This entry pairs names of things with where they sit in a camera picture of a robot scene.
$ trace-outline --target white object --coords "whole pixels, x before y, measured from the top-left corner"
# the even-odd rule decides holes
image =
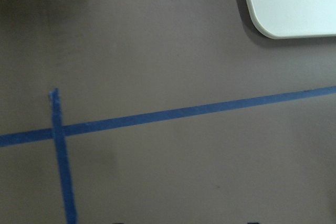
[[[256,28],[272,39],[336,36],[336,0],[246,0]]]

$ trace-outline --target white board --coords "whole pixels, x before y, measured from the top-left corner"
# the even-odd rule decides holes
[[[256,28],[272,39],[336,36],[336,0],[246,0]]]

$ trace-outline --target painter's tape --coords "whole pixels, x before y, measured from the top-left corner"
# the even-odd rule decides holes
[[[291,93],[268,95],[264,97],[256,97],[242,99],[229,102],[213,103],[208,105],[194,106],[189,108],[167,110],[140,115],[125,116],[122,118],[107,119],[88,123],[79,123],[63,126],[65,136],[73,136],[83,133],[111,130],[120,127],[127,127],[137,124],[152,123],[177,118],[185,118],[187,116],[195,116],[222,112],[227,110],[236,110],[248,108],[252,106],[260,106],[277,102],[286,102],[311,97],[319,97],[322,95],[335,94],[336,86],[313,89],[307,91],[298,91]],[[23,144],[40,140],[51,139],[51,129],[36,130],[30,132],[7,134],[0,136],[0,147],[14,144]]]
[[[76,224],[77,212],[75,208],[74,193],[72,191],[72,181],[71,181],[71,173],[67,153],[67,144],[63,132],[62,113],[57,89],[55,89],[53,92],[50,93],[50,99],[51,99],[51,107],[53,109],[53,113],[51,115],[51,120],[53,124],[52,136],[54,138],[56,147],[56,155],[61,180],[67,224]]]

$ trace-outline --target small blue object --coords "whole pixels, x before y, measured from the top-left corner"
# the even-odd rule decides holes
[[[71,173],[69,167],[67,144],[62,126],[62,112],[58,89],[50,92],[52,137],[54,138],[59,175],[61,180],[64,208],[66,212],[67,224],[77,223],[77,212],[75,208],[74,193],[72,191]]]

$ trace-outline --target gray surface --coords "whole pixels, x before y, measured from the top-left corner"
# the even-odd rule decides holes
[[[1,134],[50,127],[54,87],[71,124],[335,85],[334,38],[267,39],[244,1],[0,0]],[[335,223],[334,102],[72,137],[79,223]],[[1,223],[64,221],[52,143],[0,152]]]

